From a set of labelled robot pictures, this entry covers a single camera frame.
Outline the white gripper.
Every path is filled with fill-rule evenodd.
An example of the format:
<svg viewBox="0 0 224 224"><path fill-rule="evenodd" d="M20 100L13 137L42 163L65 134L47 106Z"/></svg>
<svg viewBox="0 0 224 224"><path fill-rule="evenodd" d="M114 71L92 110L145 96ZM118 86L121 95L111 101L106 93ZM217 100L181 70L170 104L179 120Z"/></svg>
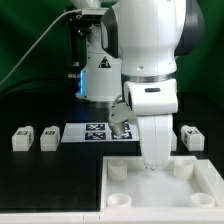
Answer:
<svg viewBox="0 0 224 224"><path fill-rule="evenodd" d="M155 83L126 82L124 97L137 122L147 167L165 166L171 153L173 114L178 111L175 79Z"/></svg>

